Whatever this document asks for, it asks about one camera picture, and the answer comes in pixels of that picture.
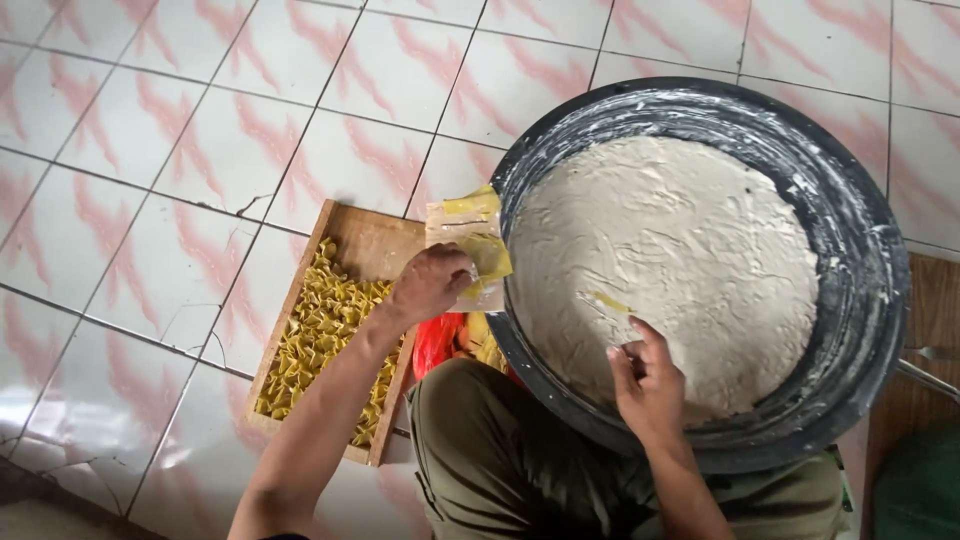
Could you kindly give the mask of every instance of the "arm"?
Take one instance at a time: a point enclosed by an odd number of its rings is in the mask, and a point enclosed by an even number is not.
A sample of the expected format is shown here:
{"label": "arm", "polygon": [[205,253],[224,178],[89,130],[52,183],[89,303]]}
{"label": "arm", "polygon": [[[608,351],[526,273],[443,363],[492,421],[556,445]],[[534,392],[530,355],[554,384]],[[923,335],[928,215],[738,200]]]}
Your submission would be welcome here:
{"label": "arm", "polygon": [[471,265],[456,244],[437,244],[407,263],[393,292],[283,420],[240,499],[229,538],[311,535],[317,499],[340,464],[384,358],[407,329],[453,306],[471,283]]}
{"label": "arm", "polygon": [[667,537],[733,538],[684,438],[684,374],[659,332],[634,316],[630,325],[641,340],[610,347],[607,357],[617,408],[650,461]]}

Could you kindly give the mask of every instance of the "wooden box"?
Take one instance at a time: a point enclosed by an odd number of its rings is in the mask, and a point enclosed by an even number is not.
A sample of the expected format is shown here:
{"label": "wooden box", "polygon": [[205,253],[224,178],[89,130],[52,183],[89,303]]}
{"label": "wooden box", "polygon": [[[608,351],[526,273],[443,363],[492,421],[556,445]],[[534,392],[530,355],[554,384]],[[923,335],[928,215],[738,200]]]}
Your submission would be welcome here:
{"label": "wooden box", "polygon": [[[303,287],[304,270],[313,263],[317,245],[328,236],[337,245],[337,254],[333,260],[340,264],[351,279],[363,281],[395,280],[407,261],[423,249],[424,242],[422,223],[341,205],[329,199],[324,202],[317,225],[314,226],[310,240],[306,244],[306,250],[300,259],[300,266],[290,284],[290,291],[276,319],[270,344],[260,359],[250,395],[247,397],[244,420],[269,434],[279,430],[282,422],[254,412],[256,398],[260,395],[267,374],[273,367],[280,336]],[[344,452],[344,457],[347,459],[374,467],[380,464],[384,446],[394,428],[396,402],[402,399],[402,389],[410,373],[410,356],[413,353],[416,333],[417,327],[413,327],[406,333],[406,338],[403,340],[403,347],[400,349],[400,356],[396,363],[396,373],[390,381],[383,413],[373,433],[370,448],[362,449],[348,445]]]}

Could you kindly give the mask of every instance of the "hand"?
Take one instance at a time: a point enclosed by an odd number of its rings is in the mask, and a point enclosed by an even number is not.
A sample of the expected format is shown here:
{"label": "hand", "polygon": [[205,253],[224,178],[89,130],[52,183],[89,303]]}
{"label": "hand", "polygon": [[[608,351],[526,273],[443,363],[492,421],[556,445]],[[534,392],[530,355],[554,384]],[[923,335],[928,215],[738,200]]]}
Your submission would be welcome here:
{"label": "hand", "polygon": [[684,440],[684,374],[658,331],[633,315],[629,321],[640,341],[609,347],[607,359],[620,416],[649,453]]}
{"label": "hand", "polygon": [[473,279],[470,256],[457,244],[434,244],[407,262],[384,300],[404,328],[432,319],[457,302]]}

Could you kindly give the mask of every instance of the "batter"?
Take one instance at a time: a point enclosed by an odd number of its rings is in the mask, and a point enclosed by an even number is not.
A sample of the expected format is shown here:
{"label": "batter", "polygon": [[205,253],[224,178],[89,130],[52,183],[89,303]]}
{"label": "batter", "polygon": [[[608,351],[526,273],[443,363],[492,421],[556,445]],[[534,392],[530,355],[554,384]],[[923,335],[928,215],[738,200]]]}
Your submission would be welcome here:
{"label": "batter", "polygon": [[635,136],[558,164],[523,200],[510,296],[550,367],[613,403],[606,347],[637,339],[604,293],[667,338],[691,421],[745,412],[804,354],[816,318],[817,257],[774,183],[706,145]]}

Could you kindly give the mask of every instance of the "red plastic bag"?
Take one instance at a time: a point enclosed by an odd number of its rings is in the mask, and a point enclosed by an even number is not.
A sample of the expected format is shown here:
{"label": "red plastic bag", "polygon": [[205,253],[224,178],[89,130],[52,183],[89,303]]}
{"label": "red plastic bag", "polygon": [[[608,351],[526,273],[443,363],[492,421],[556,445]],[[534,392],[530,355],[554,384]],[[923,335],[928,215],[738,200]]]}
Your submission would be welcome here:
{"label": "red plastic bag", "polygon": [[464,326],[463,313],[444,313],[417,327],[414,342],[414,377],[423,379],[431,369],[453,356],[453,339]]}

